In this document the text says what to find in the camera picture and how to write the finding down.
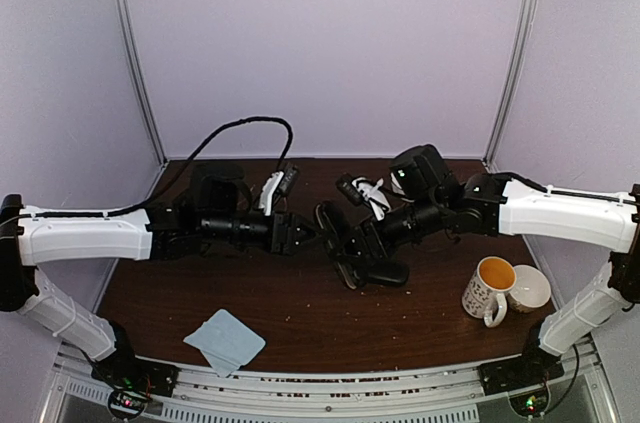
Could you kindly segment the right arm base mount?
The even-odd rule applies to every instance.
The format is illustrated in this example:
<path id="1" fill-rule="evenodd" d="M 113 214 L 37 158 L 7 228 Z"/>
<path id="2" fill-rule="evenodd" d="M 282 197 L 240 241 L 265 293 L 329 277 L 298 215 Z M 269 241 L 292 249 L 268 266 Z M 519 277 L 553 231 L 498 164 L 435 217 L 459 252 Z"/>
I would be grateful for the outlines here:
<path id="1" fill-rule="evenodd" d="M 486 396 L 507 392 L 511 409 L 528 421 L 544 419 L 561 406 L 573 390 L 580 369 L 577 344 L 571 345 L 575 357 L 574 371 L 561 396 L 552 396 L 549 383 L 565 372 L 560 356 L 547 355 L 535 348 L 523 354 L 477 367 L 479 380 Z"/>

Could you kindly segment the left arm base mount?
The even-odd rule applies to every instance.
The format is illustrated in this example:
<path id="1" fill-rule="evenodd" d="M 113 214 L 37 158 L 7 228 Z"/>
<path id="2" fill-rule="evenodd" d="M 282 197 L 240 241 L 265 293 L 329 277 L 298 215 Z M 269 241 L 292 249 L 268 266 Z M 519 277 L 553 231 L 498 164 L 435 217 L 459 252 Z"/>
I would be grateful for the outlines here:
<path id="1" fill-rule="evenodd" d="M 115 351 L 100 361 L 86 359 L 92 368 L 91 376 L 111 388 L 109 413 L 117 421 L 130 422 L 154 402 L 153 396 L 173 395 L 179 368 L 137 357 L 126 330 L 118 323 L 109 324 L 114 331 Z"/>

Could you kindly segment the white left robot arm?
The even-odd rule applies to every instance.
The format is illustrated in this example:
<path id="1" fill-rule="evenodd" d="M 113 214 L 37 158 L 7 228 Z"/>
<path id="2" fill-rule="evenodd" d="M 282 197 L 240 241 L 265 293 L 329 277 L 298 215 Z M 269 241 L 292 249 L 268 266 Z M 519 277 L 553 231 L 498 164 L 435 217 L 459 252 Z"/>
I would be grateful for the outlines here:
<path id="1" fill-rule="evenodd" d="M 134 209 L 44 210 L 10 194 L 1 204 L 1 309 L 29 316 L 103 364 L 121 386 L 133 387 L 144 367 L 125 330 L 77 305 L 37 266 L 102 258 L 172 261 L 216 241 L 292 255 L 320 235 L 303 216 L 275 208 L 297 177 L 288 164 L 254 196 L 240 166 L 209 162 L 192 170 L 188 187 L 172 202 L 149 199 Z"/>

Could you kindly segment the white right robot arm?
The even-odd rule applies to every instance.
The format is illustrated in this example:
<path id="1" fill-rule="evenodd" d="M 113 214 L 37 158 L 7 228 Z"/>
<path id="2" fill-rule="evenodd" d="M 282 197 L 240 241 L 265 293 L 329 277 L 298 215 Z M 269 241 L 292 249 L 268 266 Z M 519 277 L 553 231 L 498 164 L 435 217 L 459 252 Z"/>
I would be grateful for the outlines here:
<path id="1" fill-rule="evenodd" d="M 392 261 L 402 245 L 439 231 L 455 235 L 545 236 L 609 249 L 601 272 L 533 332 L 534 346 L 513 362 L 519 383 L 535 383 L 577 340 L 639 302 L 639 191 L 590 193 L 543 186 L 515 173 L 481 173 L 460 182 L 438 150 L 410 148 L 384 182 L 343 175 L 338 190 L 371 217 L 338 230 L 333 253 L 350 287 L 401 286 L 406 265 Z"/>

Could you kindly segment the black woven glasses case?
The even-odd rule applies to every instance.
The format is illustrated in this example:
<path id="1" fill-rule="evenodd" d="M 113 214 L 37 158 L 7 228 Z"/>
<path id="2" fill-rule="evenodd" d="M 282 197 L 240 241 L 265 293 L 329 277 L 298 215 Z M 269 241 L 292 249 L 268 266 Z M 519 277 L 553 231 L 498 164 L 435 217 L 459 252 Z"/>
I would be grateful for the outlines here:
<path id="1" fill-rule="evenodd" d="M 325 252 L 334 265 L 341 282 L 349 289 L 362 288 L 365 263 L 359 263 L 355 251 L 340 249 L 340 237 L 351 228 L 340 207 L 333 201 L 323 201 L 314 209 L 314 219 L 324 235 Z"/>

